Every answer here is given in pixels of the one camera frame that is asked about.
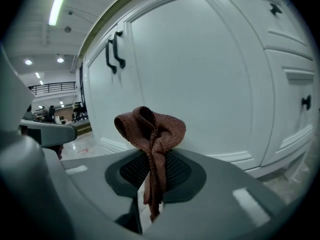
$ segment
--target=black railing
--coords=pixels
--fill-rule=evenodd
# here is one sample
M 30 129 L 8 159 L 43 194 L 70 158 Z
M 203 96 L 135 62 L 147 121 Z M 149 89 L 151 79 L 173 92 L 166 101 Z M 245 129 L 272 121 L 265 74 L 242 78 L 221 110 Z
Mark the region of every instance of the black railing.
M 29 86 L 29 89 L 34 95 L 70 91 L 76 89 L 76 82 L 54 82 Z

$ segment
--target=ceiling light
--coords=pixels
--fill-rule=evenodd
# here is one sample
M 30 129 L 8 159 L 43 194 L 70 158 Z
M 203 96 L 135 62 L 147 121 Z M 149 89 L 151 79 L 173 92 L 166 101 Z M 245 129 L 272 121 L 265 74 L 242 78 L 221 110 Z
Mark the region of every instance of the ceiling light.
M 49 25 L 50 26 L 55 26 L 57 24 L 57 19 L 59 15 L 59 11 L 61 8 L 61 5 L 64 0 L 54 0 L 51 13 L 50 13 L 50 18 L 49 18 Z

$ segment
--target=floor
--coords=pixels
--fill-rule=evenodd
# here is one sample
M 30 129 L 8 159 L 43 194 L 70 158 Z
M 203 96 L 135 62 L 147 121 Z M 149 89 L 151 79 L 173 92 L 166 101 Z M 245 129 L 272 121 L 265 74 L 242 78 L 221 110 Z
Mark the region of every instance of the floor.
M 287 180 L 284 176 L 284 169 L 275 171 L 271 174 L 259 178 L 259 180 L 272 191 L 274 191 L 282 200 L 289 204 L 308 190 L 309 184 L 316 175 L 320 164 L 320 119 L 313 137 L 309 153 L 304 159 L 304 163 L 292 178 Z M 101 147 L 96 143 L 93 132 L 80 135 L 76 140 L 64 144 L 62 151 L 62 160 L 81 159 L 103 156 Z M 143 204 L 144 184 L 138 190 L 138 208 L 142 230 L 145 231 L 150 225 L 150 210 Z

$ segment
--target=brown towel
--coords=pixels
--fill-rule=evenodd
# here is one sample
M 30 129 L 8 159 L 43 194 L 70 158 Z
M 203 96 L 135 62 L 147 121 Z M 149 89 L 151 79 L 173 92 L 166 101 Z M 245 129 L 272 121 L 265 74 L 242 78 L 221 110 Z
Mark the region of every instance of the brown towel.
M 143 203 L 149 204 L 153 221 L 159 214 L 159 204 L 166 191 L 166 153 L 183 140 L 186 125 L 173 116 L 152 112 L 145 106 L 118 115 L 114 125 L 125 139 L 149 158 L 150 173 L 145 180 Z

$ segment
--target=cabinet door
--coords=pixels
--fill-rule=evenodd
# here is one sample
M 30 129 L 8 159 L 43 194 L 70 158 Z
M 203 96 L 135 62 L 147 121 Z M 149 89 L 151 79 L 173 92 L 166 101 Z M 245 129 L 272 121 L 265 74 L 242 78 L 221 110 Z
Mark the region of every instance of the cabinet door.
M 273 163 L 305 145 L 313 133 L 313 61 L 294 54 L 268 50 L 275 89 L 275 117 L 270 145 L 262 165 Z M 302 104 L 310 96 L 310 108 Z
M 272 80 L 237 9 L 228 0 L 149 0 L 122 24 L 145 105 L 186 124 L 179 147 L 259 166 L 272 129 Z
M 250 22 L 264 49 L 281 50 L 312 58 L 311 50 L 297 22 L 281 0 L 231 1 Z
M 97 141 L 112 152 L 127 149 L 127 141 L 119 134 L 114 119 L 122 113 L 132 111 L 143 105 L 141 89 L 137 73 L 127 66 L 121 68 L 113 53 L 114 36 L 117 26 L 112 28 L 93 49 L 90 59 L 87 60 L 89 91 L 90 121 L 94 120 L 93 130 Z M 116 66 L 116 73 L 106 63 L 106 42 L 109 44 L 109 63 Z M 123 37 L 117 37 L 117 51 L 120 58 L 124 58 Z

